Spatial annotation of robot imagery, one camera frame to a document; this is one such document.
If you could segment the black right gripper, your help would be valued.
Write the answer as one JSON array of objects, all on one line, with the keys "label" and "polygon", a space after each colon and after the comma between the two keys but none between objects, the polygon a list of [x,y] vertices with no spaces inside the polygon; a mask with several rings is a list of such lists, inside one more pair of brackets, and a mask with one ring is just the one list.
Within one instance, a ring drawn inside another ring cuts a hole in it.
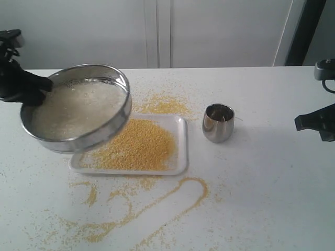
[{"label": "black right gripper", "polygon": [[319,131],[323,142],[335,141],[334,104],[295,118],[297,131],[311,129]]}]

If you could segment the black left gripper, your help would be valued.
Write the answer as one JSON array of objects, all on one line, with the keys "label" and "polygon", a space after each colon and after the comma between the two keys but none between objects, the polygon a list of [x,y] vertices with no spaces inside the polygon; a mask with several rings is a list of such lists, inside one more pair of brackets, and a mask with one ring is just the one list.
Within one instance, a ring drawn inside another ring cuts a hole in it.
[{"label": "black left gripper", "polygon": [[51,92],[53,82],[23,70],[16,61],[1,58],[1,100],[21,102],[26,106],[41,106],[46,98],[42,92]]}]

